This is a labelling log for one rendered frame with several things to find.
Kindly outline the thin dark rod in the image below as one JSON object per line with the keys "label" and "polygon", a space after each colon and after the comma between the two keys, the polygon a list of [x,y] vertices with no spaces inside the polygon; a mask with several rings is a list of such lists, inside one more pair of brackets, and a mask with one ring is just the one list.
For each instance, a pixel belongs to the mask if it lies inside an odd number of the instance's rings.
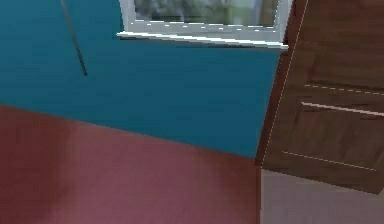
{"label": "thin dark rod", "polygon": [[80,46],[79,46],[79,43],[78,43],[78,40],[76,37],[76,32],[75,32],[75,29],[73,27],[73,23],[72,23],[72,20],[71,20],[71,17],[70,17],[68,8],[67,8],[66,0],[60,0],[60,2],[61,2],[64,14],[65,14],[65,18],[66,18],[66,21],[68,24],[70,35],[71,35],[71,39],[72,39],[73,45],[75,47],[75,51],[77,54],[77,58],[78,58],[83,76],[88,76],[86,65],[85,65],[84,59],[83,59],[83,55],[82,55],[82,52],[81,52],[81,49],[80,49]]}

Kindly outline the white framed window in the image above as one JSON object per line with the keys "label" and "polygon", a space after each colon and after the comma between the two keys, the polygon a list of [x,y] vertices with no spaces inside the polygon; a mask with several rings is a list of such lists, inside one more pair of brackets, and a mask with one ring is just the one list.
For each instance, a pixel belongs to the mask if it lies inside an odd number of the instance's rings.
{"label": "white framed window", "polygon": [[286,50],[293,0],[119,0],[121,38]]}

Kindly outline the brown wooden chest of drawers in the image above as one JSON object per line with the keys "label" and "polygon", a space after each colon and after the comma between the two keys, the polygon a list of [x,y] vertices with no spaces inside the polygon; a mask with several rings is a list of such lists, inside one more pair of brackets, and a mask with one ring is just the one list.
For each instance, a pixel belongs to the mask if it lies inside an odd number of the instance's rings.
{"label": "brown wooden chest of drawers", "polygon": [[255,162],[384,191],[384,0],[293,0]]}

